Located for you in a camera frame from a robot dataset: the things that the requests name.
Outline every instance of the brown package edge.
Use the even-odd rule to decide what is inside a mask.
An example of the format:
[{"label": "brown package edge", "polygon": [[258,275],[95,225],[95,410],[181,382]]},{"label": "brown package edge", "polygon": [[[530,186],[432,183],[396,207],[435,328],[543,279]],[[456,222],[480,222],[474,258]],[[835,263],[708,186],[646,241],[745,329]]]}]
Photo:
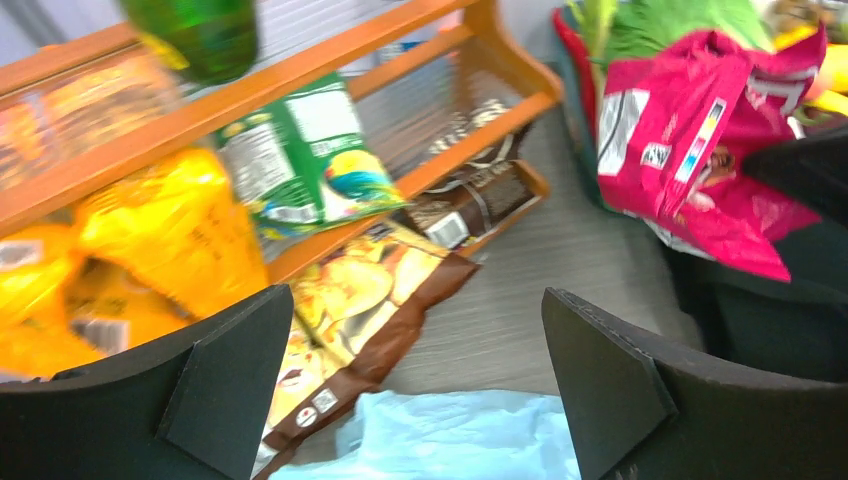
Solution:
[{"label": "brown package edge", "polygon": [[[363,392],[379,391],[379,384],[386,379],[421,336],[427,310],[456,294],[479,268],[480,265],[471,260],[455,253],[448,254],[433,273],[418,286],[415,293],[392,315],[386,325],[365,342],[353,363],[339,370],[333,377],[340,374],[353,375],[356,379],[375,385],[375,388],[363,390]],[[308,405],[311,398],[312,395],[295,410],[299,411],[301,406]],[[297,448],[307,437],[343,417],[356,405],[355,399],[347,403],[343,403],[342,399],[339,400],[338,407],[334,408],[332,413],[310,427],[302,429],[294,437],[288,437],[278,431],[277,428],[280,425],[275,426],[263,441],[279,453],[254,477],[255,480],[266,480],[272,473],[291,462]]]}]

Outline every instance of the wooden shelf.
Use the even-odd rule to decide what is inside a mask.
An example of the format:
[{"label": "wooden shelf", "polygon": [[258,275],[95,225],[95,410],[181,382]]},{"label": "wooden shelf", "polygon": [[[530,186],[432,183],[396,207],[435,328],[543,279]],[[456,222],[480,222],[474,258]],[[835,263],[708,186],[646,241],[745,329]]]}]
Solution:
[{"label": "wooden shelf", "polygon": [[[403,35],[464,9],[464,21],[459,26],[349,83],[366,124],[369,147],[398,174],[398,187],[407,198],[412,198],[487,146],[556,105],[562,96],[559,80],[508,37],[496,7],[497,0],[410,0],[121,138],[68,159],[60,167],[0,190],[0,236],[119,180]],[[12,74],[18,64],[0,69],[0,78],[7,78],[4,75],[8,74],[9,79],[0,82],[0,95],[96,58],[98,44],[102,55],[137,47],[126,26],[113,27],[92,37],[97,38],[87,37],[25,60],[24,73]],[[442,81],[431,82],[428,78]],[[397,92],[414,88],[415,82],[440,85],[440,93],[433,94],[429,103],[441,102],[442,108],[431,109],[435,113],[424,115],[423,108],[406,113],[395,108],[390,114],[385,107],[373,107],[409,105],[411,97]],[[411,91],[417,91],[420,96],[423,90]],[[473,108],[487,96],[502,94],[515,99],[513,108],[449,150],[432,157],[426,154],[426,146],[437,138],[439,128],[444,127],[443,115],[451,109]],[[546,189],[544,179],[539,180]],[[382,218],[364,219],[300,242],[269,263],[270,277],[278,283],[288,280]]]}]

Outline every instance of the yellow label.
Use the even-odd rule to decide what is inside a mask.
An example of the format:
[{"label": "yellow label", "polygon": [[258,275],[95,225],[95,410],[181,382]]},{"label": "yellow label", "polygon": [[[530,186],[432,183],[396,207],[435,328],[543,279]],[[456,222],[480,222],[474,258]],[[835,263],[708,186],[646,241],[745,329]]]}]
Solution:
[{"label": "yellow label", "polygon": [[168,42],[161,38],[154,37],[149,33],[141,33],[138,37],[139,40],[141,40],[141,43],[147,45],[151,50],[153,50],[153,53],[155,53],[156,56],[162,60],[162,63],[164,63],[168,68],[172,70],[188,68],[188,60]]}]

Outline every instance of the white logo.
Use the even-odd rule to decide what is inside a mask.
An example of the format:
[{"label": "white logo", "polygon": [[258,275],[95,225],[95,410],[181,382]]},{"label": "white logo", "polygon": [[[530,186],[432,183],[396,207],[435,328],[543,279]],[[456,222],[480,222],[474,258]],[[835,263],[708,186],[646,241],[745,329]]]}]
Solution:
[{"label": "white logo", "polygon": [[649,143],[645,149],[642,150],[641,163],[642,165],[661,169],[665,166],[665,162],[668,160],[670,154],[671,147],[669,145]]},{"label": "white logo", "polygon": [[306,407],[298,412],[294,422],[298,427],[306,428],[315,423],[315,420],[318,420],[318,411],[312,407]]}]

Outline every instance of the wooden rack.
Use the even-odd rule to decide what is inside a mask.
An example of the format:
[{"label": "wooden rack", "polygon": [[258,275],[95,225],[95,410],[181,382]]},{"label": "wooden rack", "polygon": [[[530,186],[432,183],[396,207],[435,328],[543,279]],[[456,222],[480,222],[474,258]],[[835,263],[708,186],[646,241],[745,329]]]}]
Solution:
[{"label": "wooden rack", "polygon": [[[354,100],[360,100],[454,52],[452,61],[457,72],[454,88],[460,102],[463,99],[472,102],[474,92],[470,90],[474,86],[469,77],[475,71],[497,77],[523,98],[506,113],[400,178],[398,187],[406,198],[413,198],[487,146],[531,122],[562,97],[559,80],[506,33],[498,16],[497,0],[410,0],[23,184],[0,190],[0,237],[456,10],[464,10],[461,24],[349,83]],[[91,60],[134,48],[141,46],[132,29],[118,25],[45,50],[0,68],[0,98],[66,74]],[[519,163],[519,168],[531,177],[537,198],[547,196],[545,180],[526,163]],[[505,223],[514,222],[518,216]],[[293,246],[268,265],[270,278],[285,282],[384,217],[335,228]],[[480,246],[482,242],[462,253],[470,254]]]}]

